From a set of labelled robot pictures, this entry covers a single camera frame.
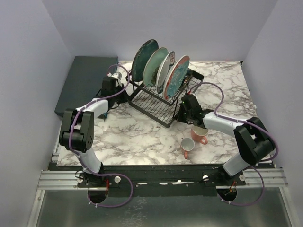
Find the plain pink mug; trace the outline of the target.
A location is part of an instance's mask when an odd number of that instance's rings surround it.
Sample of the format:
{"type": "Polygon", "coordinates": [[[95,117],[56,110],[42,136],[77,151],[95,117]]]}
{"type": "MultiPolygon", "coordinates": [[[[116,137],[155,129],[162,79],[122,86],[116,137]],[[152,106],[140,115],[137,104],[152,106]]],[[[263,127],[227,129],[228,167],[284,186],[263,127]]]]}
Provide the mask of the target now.
{"type": "Polygon", "coordinates": [[[193,126],[191,128],[191,138],[201,144],[206,145],[208,143],[207,134],[208,129],[200,128],[198,126],[193,126]]]}

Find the printed salmon coffee mug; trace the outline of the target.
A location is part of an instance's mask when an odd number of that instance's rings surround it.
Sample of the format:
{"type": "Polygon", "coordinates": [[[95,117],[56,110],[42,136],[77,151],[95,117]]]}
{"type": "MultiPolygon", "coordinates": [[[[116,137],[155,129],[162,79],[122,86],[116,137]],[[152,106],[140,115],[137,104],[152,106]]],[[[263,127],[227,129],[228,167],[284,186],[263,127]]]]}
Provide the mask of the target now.
{"type": "Polygon", "coordinates": [[[188,159],[188,154],[195,147],[195,142],[192,138],[183,138],[180,143],[180,148],[183,152],[184,158],[188,159]]]}

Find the red plate teal flower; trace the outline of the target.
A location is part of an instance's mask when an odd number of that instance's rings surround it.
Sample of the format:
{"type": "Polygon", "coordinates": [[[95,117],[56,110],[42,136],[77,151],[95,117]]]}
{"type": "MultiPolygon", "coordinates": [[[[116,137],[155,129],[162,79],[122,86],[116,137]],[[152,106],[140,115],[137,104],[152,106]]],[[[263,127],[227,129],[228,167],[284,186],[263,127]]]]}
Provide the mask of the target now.
{"type": "Polygon", "coordinates": [[[171,99],[182,85],[189,67],[189,62],[190,57],[184,55],[169,70],[163,90],[165,100],[171,99]]]}

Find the orange plate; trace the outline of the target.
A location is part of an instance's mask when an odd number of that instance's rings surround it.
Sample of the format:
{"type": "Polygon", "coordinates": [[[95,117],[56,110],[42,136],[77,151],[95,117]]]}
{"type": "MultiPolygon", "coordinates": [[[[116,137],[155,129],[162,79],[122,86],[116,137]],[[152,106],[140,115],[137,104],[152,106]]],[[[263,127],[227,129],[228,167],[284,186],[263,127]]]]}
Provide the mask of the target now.
{"type": "Polygon", "coordinates": [[[167,48],[161,47],[151,55],[143,71],[143,84],[145,87],[153,87],[155,85],[159,67],[168,53],[167,48]]]}

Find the blue glazed floral plate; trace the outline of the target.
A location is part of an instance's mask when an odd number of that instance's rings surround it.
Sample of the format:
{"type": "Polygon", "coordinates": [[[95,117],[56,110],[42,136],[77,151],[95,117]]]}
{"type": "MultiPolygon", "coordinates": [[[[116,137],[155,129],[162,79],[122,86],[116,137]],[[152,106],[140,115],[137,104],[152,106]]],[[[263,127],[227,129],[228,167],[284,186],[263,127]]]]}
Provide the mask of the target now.
{"type": "Polygon", "coordinates": [[[146,41],[137,51],[131,68],[132,81],[140,82],[143,80],[143,71],[151,55],[158,50],[158,42],[154,39],[146,41]]]}

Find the teal patterned bottom plate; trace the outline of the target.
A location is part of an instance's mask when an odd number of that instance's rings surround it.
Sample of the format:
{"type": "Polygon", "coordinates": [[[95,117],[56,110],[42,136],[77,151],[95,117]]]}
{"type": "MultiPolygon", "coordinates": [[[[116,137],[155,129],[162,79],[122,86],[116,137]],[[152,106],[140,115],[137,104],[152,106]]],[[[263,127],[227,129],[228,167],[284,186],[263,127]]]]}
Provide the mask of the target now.
{"type": "Polygon", "coordinates": [[[163,62],[159,66],[159,70],[156,78],[156,88],[158,94],[163,92],[166,77],[168,75],[170,68],[174,65],[174,63],[175,63],[175,52],[171,51],[164,58],[163,62]]]}

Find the dark bowl beige inside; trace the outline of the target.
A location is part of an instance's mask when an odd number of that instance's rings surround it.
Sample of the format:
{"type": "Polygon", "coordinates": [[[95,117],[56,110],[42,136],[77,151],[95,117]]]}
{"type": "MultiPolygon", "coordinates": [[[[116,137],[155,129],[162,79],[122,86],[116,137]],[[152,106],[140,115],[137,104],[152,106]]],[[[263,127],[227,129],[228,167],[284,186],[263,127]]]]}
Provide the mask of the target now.
{"type": "Polygon", "coordinates": [[[187,84],[192,79],[192,77],[192,75],[186,75],[184,78],[184,84],[187,84]]]}

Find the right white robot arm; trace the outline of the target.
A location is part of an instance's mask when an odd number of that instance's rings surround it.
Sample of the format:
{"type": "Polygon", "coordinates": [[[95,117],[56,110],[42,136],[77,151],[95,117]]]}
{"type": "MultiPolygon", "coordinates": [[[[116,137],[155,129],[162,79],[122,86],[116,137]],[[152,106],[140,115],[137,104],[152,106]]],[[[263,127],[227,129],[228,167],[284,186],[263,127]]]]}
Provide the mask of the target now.
{"type": "Polygon", "coordinates": [[[218,181],[223,185],[229,185],[235,180],[236,174],[259,163],[272,151],[278,151],[278,145],[259,118],[237,120],[216,114],[210,109],[203,110],[193,94],[182,97],[177,121],[235,138],[238,153],[225,162],[217,174],[218,181]]]}

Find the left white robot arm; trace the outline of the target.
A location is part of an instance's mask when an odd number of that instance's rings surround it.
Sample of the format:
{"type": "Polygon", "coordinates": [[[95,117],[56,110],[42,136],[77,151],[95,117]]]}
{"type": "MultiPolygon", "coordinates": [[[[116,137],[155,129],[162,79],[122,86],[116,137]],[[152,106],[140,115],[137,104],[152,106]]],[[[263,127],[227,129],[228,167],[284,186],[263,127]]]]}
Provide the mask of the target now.
{"type": "Polygon", "coordinates": [[[94,120],[100,116],[105,118],[115,104],[125,103],[127,99],[121,75],[115,73],[111,77],[103,78],[102,88],[90,102],[76,109],[65,110],[59,143],[80,161],[83,171],[80,179],[84,183],[91,183],[95,187],[103,183],[109,185],[109,180],[104,175],[104,166],[92,148],[94,120]]]}

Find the dark grey flat box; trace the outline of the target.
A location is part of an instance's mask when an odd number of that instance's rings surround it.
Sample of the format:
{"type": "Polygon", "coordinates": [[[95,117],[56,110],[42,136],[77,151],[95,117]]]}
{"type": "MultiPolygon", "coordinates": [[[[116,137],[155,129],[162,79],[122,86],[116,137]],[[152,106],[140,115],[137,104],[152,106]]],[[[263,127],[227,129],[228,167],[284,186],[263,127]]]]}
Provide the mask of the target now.
{"type": "Polygon", "coordinates": [[[75,56],[63,85],[55,113],[62,117],[68,108],[75,109],[90,102],[102,88],[107,72],[114,73],[118,57],[75,56]]]}

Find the black mounting rail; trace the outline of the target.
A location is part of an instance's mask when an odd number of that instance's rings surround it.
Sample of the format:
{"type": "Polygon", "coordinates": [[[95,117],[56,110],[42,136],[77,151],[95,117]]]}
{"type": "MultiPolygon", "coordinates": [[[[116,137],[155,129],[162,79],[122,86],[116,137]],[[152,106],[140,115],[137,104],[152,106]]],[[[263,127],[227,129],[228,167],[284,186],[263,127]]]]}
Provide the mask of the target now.
{"type": "Polygon", "coordinates": [[[217,189],[244,186],[243,172],[223,173],[220,164],[104,166],[105,177],[81,173],[78,187],[112,197],[216,196],[217,189]]]}

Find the aluminium frame rail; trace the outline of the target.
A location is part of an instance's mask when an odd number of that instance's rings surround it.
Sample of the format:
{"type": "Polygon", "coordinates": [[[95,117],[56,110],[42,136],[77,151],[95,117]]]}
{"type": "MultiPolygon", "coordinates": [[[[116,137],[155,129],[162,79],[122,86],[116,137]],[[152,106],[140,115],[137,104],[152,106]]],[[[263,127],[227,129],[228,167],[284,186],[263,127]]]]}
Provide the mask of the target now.
{"type": "MultiPolygon", "coordinates": [[[[237,153],[235,139],[210,131],[207,145],[197,143],[185,159],[181,140],[191,126],[166,128],[140,113],[115,115],[94,123],[93,148],[104,166],[222,164],[237,153]]],[[[30,217],[31,227],[289,227],[281,168],[259,164],[244,171],[234,204],[217,196],[112,197],[79,188],[80,164],[59,147],[58,161],[43,171],[30,217]]]]}

